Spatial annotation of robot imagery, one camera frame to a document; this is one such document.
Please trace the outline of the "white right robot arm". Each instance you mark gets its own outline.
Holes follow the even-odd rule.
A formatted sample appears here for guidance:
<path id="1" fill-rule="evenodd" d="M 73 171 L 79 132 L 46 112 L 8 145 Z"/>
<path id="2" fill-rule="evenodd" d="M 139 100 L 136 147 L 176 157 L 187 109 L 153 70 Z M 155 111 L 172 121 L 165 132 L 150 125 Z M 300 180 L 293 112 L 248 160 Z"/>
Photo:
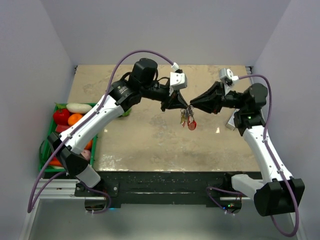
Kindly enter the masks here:
<path id="1" fill-rule="evenodd" d="M 281 161 L 267 131 L 261 109 L 267 103 L 268 89 L 255 83 L 243 93 L 228 90 L 221 82 L 190 101 L 191 106 L 209 114 L 222 108 L 234 108 L 234 125 L 246 141 L 259 166 L 262 181 L 248 175 L 235 174 L 223 183 L 223 192 L 230 197 L 238 192 L 253 200 L 257 212 L 265 216 L 297 212 L 305 184 L 294 178 Z"/>

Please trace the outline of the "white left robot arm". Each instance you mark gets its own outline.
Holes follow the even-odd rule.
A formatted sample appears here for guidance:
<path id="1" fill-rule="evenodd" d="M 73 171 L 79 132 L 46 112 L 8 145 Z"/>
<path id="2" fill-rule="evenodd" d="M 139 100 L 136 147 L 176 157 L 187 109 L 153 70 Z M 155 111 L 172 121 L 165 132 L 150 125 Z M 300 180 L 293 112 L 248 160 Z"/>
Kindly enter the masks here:
<path id="1" fill-rule="evenodd" d="M 187 77 L 176 63 L 166 84 L 155 80 L 158 64 L 149 58 L 137 61 L 132 71 L 112 83 L 98 103 L 67 130 L 52 133 L 47 140 L 52 152 L 71 177 L 86 185 L 86 191 L 99 196 L 104 190 L 101 177 L 81 155 L 85 146 L 106 125 L 146 98 L 160 102 L 162 111 L 186 109 L 180 90 L 187 87 Z"/>

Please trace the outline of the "key bunch with red carabiner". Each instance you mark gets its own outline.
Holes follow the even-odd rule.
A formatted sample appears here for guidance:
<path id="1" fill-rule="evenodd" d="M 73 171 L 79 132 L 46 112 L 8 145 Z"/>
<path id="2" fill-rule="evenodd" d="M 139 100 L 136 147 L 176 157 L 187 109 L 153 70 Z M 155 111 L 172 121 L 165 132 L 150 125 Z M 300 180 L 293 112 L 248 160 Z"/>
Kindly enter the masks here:
<path id="1" fill-rule="evenodd" d="M 180 125 L 187 127 L 190 131 L 194 131 L 197 127 L 197 122 L 194 118 L 193 107 L 189 105 L 186 109 L 180 110 Z"/>

